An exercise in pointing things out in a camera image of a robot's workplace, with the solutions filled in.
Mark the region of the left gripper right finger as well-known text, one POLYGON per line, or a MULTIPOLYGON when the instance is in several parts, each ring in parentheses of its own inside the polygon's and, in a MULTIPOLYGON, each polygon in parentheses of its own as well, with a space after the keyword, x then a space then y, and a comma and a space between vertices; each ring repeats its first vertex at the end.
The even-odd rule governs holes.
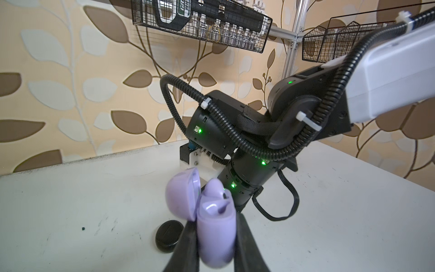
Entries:
POLYGON ((234 253, 235 272, 269 272, 244 215, 237 213, 234 253))

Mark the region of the purple earbud case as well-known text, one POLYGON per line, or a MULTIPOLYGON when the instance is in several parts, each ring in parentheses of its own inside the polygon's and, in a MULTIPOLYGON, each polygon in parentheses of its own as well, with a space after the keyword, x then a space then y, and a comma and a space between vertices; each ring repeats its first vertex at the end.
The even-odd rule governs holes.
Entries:
POLYGON ((236 209, 228 189, 227 199, 208 198, 202 192, 199 172, 190 168, 170 179, 165 200, 173 215, 196 222, 199 257, 207 266, 219 269, 234 256, 236 209))

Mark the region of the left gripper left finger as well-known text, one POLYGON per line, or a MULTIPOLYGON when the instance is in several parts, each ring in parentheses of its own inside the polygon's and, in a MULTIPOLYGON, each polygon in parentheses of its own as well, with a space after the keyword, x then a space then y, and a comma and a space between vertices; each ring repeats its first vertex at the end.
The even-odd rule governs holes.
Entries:
POLYGON ((196 222, 187 222, 164 272, 199 272, 196 222))

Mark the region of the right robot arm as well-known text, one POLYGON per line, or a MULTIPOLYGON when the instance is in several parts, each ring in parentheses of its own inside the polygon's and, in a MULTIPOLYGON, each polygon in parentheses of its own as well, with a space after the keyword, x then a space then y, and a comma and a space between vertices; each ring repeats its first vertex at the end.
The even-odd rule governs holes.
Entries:
POLYGON ((361 33, 349 46, 341 57, 276 83, 264 114, 221 91, 205 95, 163 76, 162 95, 189 140, 180 158, 204 151, 224 165, 218 179, 242 211, 272 176, 297 171, 296 158, 310 143, 434 97, 434 9, 402 11, 394 23, 361 33))

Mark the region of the black round earbud case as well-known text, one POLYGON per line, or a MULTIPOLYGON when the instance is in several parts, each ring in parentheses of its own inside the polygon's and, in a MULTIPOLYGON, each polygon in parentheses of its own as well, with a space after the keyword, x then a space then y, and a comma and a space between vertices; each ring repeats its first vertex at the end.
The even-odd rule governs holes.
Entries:
POLYGON ((184 226, 177 220, 164 222, 156 231, 155 244, 163 253, 172 253, 179 242, 184 226))

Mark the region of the purple earbud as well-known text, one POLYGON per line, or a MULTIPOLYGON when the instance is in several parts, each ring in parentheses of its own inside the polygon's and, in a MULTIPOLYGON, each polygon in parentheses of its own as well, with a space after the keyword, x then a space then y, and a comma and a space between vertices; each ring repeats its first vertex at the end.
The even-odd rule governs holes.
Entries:
POLYGON ((227 199, 226 189, 219 179, 211 179, 202 192, 205 197, 213 199, 227 199))

